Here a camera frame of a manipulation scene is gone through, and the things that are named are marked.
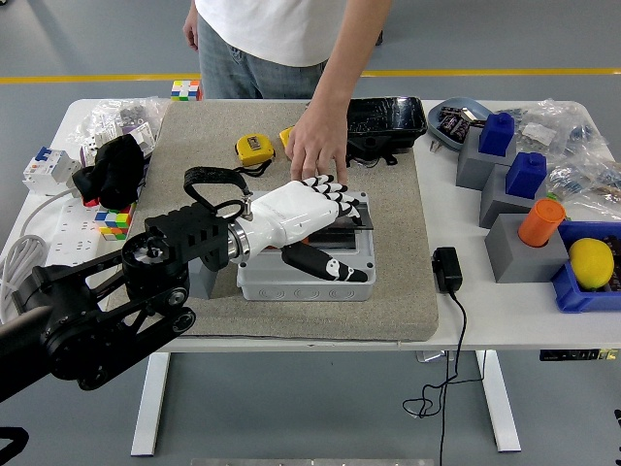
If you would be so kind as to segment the person's left hand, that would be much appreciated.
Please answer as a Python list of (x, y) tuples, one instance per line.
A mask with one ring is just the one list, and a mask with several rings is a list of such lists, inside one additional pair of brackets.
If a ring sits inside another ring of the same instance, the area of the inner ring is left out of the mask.
[(310, 105), (290, 132), (285, 153), (291, 161), (290, 178), (301, 181), (336, 170), (336, 179), (347, 184), (346, 110)]

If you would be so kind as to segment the person's right hand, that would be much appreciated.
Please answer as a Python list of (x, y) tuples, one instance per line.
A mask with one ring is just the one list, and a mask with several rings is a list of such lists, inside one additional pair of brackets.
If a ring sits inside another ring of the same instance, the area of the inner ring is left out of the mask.
[(198, 17), (194, 12), (189, 12), (182, 27), (187, 45), (194, 51), (199, 48), (198, 43)]

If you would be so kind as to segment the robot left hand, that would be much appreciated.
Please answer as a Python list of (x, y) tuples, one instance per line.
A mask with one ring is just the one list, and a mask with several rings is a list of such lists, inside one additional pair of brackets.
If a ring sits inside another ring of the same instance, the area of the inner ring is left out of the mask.
[(309, 235), (347, 217), (360, 225), (359, 200), (331, 175), (292, 181), (250, 203), (250, 219), (238, 217), (229, 227), (237, 248), (230, 260), (240, 264), (267, 248), (281, 251), (284, 263), (325, 281), (364, 283), (369, 277), (332, 255), (303, 241)]

